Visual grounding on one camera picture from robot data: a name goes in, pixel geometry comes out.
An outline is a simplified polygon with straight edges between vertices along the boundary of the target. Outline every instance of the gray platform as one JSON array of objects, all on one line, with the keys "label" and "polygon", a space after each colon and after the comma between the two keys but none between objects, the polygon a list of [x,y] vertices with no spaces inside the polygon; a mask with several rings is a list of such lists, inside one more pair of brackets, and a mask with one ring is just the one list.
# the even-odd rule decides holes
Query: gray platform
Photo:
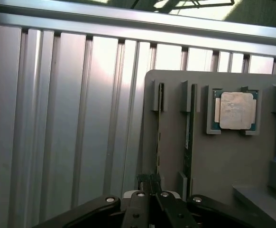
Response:
[{"label": "gray platform", "polygon": [[[187,111],[191,111],[191,107],[195,109],[193,112],[183,112],[185,81],[189,88],[196,84],[197,90],[193,93],[196,97],[186,103]],[[276,116],[272,113],[276,75],[148,72],[145,81],[143,172],[155,172],[156,168],[158,112],[153,110],[156,106],[154,95],[158,91],[156,86],[160,83],[164,85],[162,104],[165,108],[160,115],[159,173],[164,176],[166,189],[179,188],[179,171],[191,175],[191,180],[188,179],[190,194],[203,194],[228,204],[234,203],[232,185],[266,186],[269,162],[276,153]],[[208,88],[232,92],[245,86],[257,88],[262,94],[260,110],[257,110],[258,135],[245,135],[236,130],[207,134]],[[191,121],[187,126],[189,115]]]}]

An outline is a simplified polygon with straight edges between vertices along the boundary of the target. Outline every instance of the metal bolt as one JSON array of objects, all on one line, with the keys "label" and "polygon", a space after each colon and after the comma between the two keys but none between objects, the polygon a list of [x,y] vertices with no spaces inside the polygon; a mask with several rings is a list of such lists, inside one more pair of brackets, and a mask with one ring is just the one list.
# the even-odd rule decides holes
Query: metal bolt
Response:
[{"label": "metal bolt", "polygon": [[107,198],[106,201],[107,202],[113,202],[115,199],[114,198]]},{"label": "metal bolt", "polygon": [[202,201],[200,197],[194,197],[193,200],[197,203],[200,203]]},{"label": "metal bolt", "polygon": [[163,197],[167,197],[167,196],[168,196],[168,193],[167,193],[167,192],[162,192],[161,195],[162,195]]}]

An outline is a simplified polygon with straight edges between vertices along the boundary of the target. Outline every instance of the aluminum rail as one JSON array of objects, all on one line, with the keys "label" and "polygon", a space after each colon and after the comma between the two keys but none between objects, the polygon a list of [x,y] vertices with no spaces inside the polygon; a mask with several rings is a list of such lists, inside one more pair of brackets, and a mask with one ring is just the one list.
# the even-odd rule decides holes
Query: aluminum rail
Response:
[{"label": "aluminum rail", "polygon": [[276,46],[276,28],[81,3],[56,0],[0,0],[0,12],[194,34]]}]

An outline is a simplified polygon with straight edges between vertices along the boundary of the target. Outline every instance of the screw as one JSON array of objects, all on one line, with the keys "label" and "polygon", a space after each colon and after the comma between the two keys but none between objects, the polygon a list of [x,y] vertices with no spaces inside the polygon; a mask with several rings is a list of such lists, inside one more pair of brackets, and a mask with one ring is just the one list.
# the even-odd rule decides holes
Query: screw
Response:
[{"label": "screw", "polygon": [[200,197],[194,197],[193,200],[197,203],[200,203],[202,201]]},{"label": "screw", "polygon": [[163,197],[167,197],[167,196],[168,196],[168,193],[167,193],[167,192],[162,192],[161,195],[162,195]]},{"label": "screw", "polygon": [[106,201],[107,202],[113,202],[115,199],[114,198],[107,198]]}]

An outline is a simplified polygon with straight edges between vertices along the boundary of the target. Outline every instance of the corrugated metal wall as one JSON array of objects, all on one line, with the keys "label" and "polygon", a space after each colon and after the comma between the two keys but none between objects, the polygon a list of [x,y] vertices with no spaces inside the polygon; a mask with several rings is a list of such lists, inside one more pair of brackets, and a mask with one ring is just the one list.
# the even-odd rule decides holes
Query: corrugated metal wall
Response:
[{"label": "corrugated metal wall", "polygon": [[276,74],[276,59],[0,26],[0,228],[134,187],[150,69]]}]

